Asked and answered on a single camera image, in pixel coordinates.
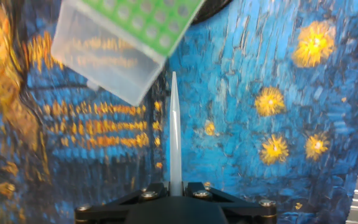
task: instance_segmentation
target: van gogh painting print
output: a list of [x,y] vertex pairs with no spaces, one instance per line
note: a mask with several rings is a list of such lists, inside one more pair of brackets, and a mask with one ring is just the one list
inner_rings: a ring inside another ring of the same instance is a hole
[[172,71],[183,178],[278,223],[344,223],[358,173],[358,0],[233,0],[189,28],[133,107],[50,55],[61,1],[0,0],[0,223],[72,223],[169,175]]

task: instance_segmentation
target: metal screw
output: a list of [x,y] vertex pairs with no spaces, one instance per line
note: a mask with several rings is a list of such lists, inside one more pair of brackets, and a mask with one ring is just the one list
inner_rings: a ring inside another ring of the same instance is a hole
[[84,204],[80,207],[77,208],[78,211],[87,211],[88,209],[91,208],[91,205],[90,204]]
[[263,206],[263,207],[271,207],[276,205],[275,201],[271,201],[269,199],[262,199],[261,201],[259,201],[259,205]]
[[152,198],[157,197],[157,193],[155,193],[155,192],[144,192],[144,193],[142,193],[142,197],[144,199],[152,199]]
[[203,197],[208,197],[211,195],[211,193],[209,193],[208,191],[206,190],[199,190],[197,192],[194,192],[193,193],[194,197],[196,198],[203,198]]

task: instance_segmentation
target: white pipette tip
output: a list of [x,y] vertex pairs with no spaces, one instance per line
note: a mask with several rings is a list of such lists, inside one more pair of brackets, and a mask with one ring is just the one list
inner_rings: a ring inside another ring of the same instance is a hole
[[181,146],[180,146],[180,107],[177,86],[177,74],[172,73],[170,105],[170,195],[182,196],[181,183]]

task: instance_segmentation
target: pipette tip box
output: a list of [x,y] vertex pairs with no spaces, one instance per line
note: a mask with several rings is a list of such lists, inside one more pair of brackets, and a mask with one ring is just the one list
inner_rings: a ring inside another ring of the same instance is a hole
[[204,0],[63,0],[52,55],[137,106]]

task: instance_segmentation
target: black metal bracket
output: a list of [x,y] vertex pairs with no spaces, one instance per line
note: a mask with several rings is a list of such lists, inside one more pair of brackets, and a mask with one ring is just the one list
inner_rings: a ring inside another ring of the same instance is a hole
[[105,205],[75,209],[76,224],[248,223],[276,224],[275,202],[245,202],[220,190],[190,182],[183,197],[170,197],[169,186],[150,184]]
[[232,0],[205,0],[200,11],[198,11],[196,17],[193,19],[193,25],[213,17],[215,14],[225,8]]

